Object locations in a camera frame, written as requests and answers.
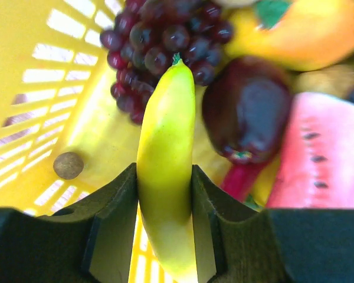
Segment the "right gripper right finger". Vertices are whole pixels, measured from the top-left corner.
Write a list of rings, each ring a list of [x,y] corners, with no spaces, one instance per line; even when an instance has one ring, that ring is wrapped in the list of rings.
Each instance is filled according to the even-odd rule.
[[[257,212],[192,168],[199,282],[354,282],[354,210]]]

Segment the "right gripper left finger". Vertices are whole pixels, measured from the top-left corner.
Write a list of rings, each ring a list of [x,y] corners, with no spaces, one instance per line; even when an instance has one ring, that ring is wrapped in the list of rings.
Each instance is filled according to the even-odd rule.
[[[51,216],[0,208],[0,282],[127,282],[136,166]]]

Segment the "yellow banana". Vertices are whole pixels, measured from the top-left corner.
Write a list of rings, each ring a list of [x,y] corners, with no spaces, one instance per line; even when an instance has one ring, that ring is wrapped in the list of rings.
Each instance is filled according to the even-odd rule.
[[[136,176],[147,237],[178,282],[198,280],[191,205],[195,117],[192,72],[175,54],[145,108]]]

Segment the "red chili pepper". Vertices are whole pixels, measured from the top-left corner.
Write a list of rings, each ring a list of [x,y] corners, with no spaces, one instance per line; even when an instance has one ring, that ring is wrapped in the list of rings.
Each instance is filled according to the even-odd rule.
[[[245,202],[253,186],[268,163],[233,164],[220,188],[239,202]]]

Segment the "watermelon slice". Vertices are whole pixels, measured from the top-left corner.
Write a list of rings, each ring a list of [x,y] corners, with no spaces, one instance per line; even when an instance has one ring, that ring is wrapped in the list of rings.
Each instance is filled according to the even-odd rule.
[[[268,208],[354,209],[354,104],[295,96]]]

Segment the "dark red apple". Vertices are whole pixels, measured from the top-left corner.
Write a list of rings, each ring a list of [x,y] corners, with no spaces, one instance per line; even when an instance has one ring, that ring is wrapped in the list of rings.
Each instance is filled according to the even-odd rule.
[[[275,63],[252,55],[231,60],[202,98],[213,148],[235,164],[266,162],[280,146],[292,98],[289,75]]]

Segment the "yellow plastic basket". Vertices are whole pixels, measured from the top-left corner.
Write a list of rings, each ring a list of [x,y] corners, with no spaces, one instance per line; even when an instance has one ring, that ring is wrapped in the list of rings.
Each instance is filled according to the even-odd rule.
[[[0,1],[0,208],[51,216],[135,163],[139,126],[110,95],[115,73],[99,33],[123,1]],[[54,160],[77,153],[72,180]],[[127,282],[171,282],[137,206]]]

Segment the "yellow mango fruit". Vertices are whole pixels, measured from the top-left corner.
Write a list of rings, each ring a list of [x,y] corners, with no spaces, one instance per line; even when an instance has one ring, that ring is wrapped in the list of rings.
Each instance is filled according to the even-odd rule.
[[[255,55],[296,71],[318,70],[354,53],[354,1],[256,1],[233,10],[224,52]]]

